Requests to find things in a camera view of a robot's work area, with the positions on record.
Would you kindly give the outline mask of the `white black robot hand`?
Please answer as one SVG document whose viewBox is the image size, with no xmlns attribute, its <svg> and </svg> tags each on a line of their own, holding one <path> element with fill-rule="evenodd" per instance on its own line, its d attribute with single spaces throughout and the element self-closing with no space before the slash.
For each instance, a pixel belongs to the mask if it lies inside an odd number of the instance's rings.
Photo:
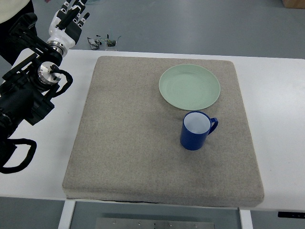
<svg viewBox="0 0 305 229">
<path fill-rule="evenodd" d="M 86 3 L 86 0 L 66 0 L 63 3 L 50 24 L 48 43 L 61 43 L 67 50 L 77 44 L 90 15 L 84 13 Z"/>
</svg>

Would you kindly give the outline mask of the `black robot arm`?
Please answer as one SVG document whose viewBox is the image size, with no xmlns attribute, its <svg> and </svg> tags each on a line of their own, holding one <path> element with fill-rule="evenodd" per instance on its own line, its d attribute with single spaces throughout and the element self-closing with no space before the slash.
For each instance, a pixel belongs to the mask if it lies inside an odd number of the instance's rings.
<svg viewBox="0 0 305 229">
<path fill-rule="evenodd" d="M 12 26 L 11 40 L 26 45 L 33 51 L 3 76 L 0 86 L 0 171 L 3 174 L 17 173 L 32 161 L 37 143 L 34 140 L 12 139 L 22 121 L 35 125 L 54 108 L 51 99 L 71 86 L 72 76 L 59 69 L 62 55 L 37 37 L 31 29 L 37 21 L 34 13 L 22 15 Z M 28 145 L 24 160 L 15 167 L 5 164 L 18 145 Z"/>
</svg>

